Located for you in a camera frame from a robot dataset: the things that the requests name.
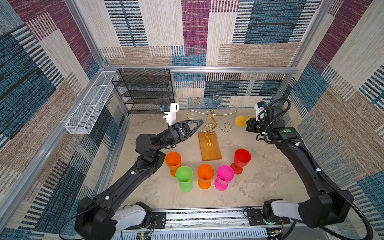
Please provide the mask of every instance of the black wire shelf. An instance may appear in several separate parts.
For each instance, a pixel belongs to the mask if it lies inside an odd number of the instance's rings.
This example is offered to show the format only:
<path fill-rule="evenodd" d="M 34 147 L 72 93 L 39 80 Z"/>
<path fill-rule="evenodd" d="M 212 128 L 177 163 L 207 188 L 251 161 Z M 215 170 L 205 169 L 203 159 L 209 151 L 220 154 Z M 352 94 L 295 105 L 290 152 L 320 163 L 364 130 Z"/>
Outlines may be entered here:
<path fill-rule="evenodd" d="M 166 69 L 118 69 L 112 84 L 129 114 L 163 114 L 165 103 L 174 103 L 170 71 Z"/>

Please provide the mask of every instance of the patterned wall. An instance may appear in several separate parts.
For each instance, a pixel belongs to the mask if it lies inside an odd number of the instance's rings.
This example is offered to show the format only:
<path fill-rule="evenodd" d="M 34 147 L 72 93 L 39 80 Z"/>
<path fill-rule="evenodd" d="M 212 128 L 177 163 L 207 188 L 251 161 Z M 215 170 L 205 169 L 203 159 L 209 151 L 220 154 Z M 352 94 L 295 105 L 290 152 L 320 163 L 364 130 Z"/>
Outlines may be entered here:
<path fill-rule="evenodd" d="M 0 201 L 97 70 L 64 0 L 0 0 Z"/>
<path fill-rule="evenodd" d="M 284 92 L 286 121 L 384 239 L 384 1 L 336 0 Z M 353 213 L 339 224 L 357 239 Z"/>
<path fill-rule="evenodd" d="M 64 0 L 0 0 L 0 201 L 97 70 Z M 0 239 L 55 233 L 47 222 L 97 190 L 121 124 L 112 97 L 93 135 L 65 137 Z"/>
<path fill-rule="evenodd" d="M 109 96 L 89 135 L 66 133 L 0 239 L 59 239 L 80 200 L 96 195 L 124 120 L 118 97 Z M 75 236 L 74 221 L 62 235 Z"/>
<path fill-rule="evenodd" d="M 320 0 L 82 0 L 110 65 L 290 66 Z M 176 102 L 214 95 L 252 107 L 272 99 L 283 75 L 175 73 Z"/>

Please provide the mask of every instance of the mounting plate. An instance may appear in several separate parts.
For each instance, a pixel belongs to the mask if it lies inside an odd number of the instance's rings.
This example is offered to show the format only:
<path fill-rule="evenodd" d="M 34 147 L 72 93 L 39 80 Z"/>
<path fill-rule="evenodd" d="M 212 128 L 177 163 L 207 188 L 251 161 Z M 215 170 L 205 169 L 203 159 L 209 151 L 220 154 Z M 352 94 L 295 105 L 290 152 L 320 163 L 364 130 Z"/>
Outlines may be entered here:
<path fill-rule="evenodd" d="M 152 219 L 156 221 L 156 229 L 164 229 L 166 227 L 166 220 L 167 220 L 167 213 L 166 212 L 152 212 Z M 146 229 L 150 229 L 153 225 L 153 222 L 150 223 L 150 225 Z M 134 225 L 129 228 L 126 228 L 125 230 L 135 230 L 140 229 L 139 226 Z"/>
<path fill-rule="evenodd" d="M 262 209 L 247 209 L 246 213 L 248 216 L 248 222 L 250 226 L 256 225 L 268 225 L 263 221 L 263 215 L 261 213 Z M 291 221 L 288 217 L 281 217 L 285 225 L 291 224 Z M 281 220 L 275 223 L 276 225 L 281 224 Z"/>

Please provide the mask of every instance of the red wire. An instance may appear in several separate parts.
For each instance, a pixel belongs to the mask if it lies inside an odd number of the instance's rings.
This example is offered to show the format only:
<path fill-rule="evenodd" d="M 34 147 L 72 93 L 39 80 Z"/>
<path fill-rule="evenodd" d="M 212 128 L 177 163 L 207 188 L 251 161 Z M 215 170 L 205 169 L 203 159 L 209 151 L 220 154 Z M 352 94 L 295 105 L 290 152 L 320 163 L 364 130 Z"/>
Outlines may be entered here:
<path fill-rule="evenodd" d="M 153 225 L 151 226 L 150 230 L 149 230 L 149 234 L 152 235 L 152 233 L 155 231 L 155 228 L 156 228 L 156 220 L 152 219 L 153 220 Z"/>
<path fill-rule="evenodd" d="M 284 228 L 284 221 L 280 218 L 280 220 L 281 220 L 281 230 L 283 230 L 283 228 Z"/>

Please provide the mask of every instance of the metal wire rack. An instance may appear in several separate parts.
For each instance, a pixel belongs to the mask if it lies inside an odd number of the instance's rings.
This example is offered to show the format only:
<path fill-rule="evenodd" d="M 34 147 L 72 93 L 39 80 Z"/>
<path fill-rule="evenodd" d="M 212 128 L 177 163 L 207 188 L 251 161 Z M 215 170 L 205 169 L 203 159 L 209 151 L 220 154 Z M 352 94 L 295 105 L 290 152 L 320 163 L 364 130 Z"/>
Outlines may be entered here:
<path fill-rule="evenodd" d="M 69 121 L 65 124 L 65 129 L 70 134 L 89 134 L 91 132 L 113 90 L 112 80 L 117 79 L 118 77 L 114 71 L 100 73 Z"/>
<path fill-rule="evenodd" d="M 174 103 L 170 71 L 166 69 L 118 69 L 112 81 L 129 114 L 162 114 L 165 103 Z"/>

